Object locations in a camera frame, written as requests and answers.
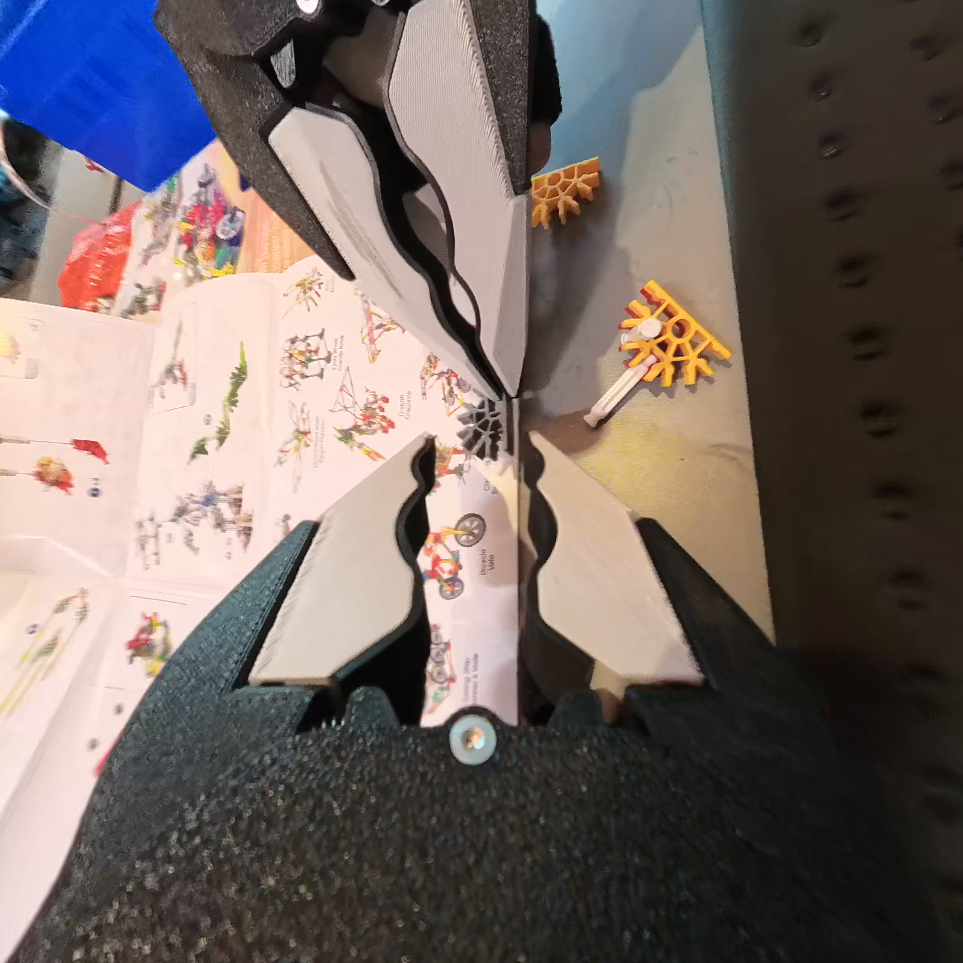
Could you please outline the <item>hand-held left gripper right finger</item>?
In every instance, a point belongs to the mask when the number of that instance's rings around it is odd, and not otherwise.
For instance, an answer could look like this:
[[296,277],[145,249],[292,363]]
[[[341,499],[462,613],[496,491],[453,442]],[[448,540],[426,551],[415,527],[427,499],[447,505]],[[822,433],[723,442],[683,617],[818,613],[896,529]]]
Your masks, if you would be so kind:
[[540,432],[523,449],[534,560],[520,642],[521,712],[546,723],[569,695],[604,721],[642,696],[689,700],[704,671],[648,549],[643,519]]

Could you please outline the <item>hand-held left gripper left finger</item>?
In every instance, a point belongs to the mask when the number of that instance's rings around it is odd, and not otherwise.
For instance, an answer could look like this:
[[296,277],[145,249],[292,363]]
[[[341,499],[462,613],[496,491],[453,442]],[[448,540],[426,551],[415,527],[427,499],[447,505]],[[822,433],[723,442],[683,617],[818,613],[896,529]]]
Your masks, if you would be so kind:
[[252,685],[343,684],[426,613],[417,555],[434,457],[434,436],[420,434],[322,513]]

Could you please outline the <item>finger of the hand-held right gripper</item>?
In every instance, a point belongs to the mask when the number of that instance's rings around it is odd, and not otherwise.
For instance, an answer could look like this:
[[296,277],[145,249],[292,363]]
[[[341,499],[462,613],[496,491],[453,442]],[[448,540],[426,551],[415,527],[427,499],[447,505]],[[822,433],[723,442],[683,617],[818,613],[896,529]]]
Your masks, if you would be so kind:
[[451,297],[448,272],[408,221],[392,152],[373,152],[346,114],[293,108],[269,143],[348,265],[360,291],[477,391],[501,383]]
[[451,266],[474,297],[480,348],[513,397],[528,334],[530,206],[512,187],[468,2],[410,8],[386,96],[404,146],[443,202]]

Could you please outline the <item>grey snowflake connector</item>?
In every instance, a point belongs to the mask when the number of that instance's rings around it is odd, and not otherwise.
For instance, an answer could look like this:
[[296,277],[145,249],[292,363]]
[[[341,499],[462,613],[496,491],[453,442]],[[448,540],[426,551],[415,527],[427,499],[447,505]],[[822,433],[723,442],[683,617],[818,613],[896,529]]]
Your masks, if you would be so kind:
[[466,401],[457,413],[461,448],[485,463],[515,458],[517,414],[512,398]]

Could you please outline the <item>yellow snowflake connector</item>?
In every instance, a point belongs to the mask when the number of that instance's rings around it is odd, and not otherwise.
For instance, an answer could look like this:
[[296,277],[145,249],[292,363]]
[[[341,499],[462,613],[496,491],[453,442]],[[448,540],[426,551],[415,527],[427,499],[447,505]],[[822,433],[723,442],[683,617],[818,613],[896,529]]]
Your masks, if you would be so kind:
[[549,229],[552,218],[561,224],[581,214],[582,204],[591,202],[601,184],[598,156],[531,178],[532,226]]

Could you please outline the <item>colourful cardboard toy box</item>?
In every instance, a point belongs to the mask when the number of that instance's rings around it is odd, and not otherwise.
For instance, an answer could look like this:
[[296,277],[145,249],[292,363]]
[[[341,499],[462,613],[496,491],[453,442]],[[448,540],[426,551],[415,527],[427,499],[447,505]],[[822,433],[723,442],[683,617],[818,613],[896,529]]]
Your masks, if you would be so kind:
[[311,251],[215,143],[160,187],[73,241],[59,306],[155,323],[168,299],[201,282],[283,273]]

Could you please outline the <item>blue storage bin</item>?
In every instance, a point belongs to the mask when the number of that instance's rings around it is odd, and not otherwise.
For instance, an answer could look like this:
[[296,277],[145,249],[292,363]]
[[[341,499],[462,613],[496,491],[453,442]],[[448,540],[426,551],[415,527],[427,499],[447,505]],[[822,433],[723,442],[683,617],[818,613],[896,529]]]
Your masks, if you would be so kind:
[[1,106],[150,192],[216,138],[155,1],[3,1]]

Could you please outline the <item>yellow fan connector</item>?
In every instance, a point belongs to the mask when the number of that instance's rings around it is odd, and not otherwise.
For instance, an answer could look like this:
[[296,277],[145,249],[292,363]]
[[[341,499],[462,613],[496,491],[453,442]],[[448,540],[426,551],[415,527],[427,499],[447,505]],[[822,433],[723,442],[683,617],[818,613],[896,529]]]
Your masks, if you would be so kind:
[[726,345],[708,331],[691,312],[681,304],[680,306],[683,312],[676,319],[673,337],[668,341],[656,345],[638,342],[625,347],[619,346],[621,353],[631,355],[625,367],[630,364],[637,365],[648,355],[655,355],[656,363],[646,374],[645,382],[658,382],[662,387],[668,388],[680,381],[684,386],[690,387],[695,385],[698,379],[710,379],[714,376],[712,358],[721,362],[732,357],[732,352]]

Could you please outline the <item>red toy connector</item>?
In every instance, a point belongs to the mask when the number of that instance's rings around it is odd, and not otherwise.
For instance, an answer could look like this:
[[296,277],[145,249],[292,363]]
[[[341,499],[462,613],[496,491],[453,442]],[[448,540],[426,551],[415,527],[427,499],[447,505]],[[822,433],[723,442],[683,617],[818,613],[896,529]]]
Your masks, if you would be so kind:
[[673,326],[683,308],[658,283],[649,281],[625,311],[627,317],[619,325],[621,344],[644,342],[656,345],[673,337]]

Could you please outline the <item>white printed instruction sheet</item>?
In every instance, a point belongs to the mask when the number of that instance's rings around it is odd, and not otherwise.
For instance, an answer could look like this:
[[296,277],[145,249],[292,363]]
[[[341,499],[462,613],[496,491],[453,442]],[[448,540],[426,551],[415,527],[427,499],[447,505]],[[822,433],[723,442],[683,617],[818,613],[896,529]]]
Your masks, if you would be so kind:
[[422,721],[516,721],[511,459],[461,448],[483,397],[318,258],[210,280],[153,324],[2,303],[2,819],[78,809],[136,700],[202,613],[295,525],[436,437],[418,554]]

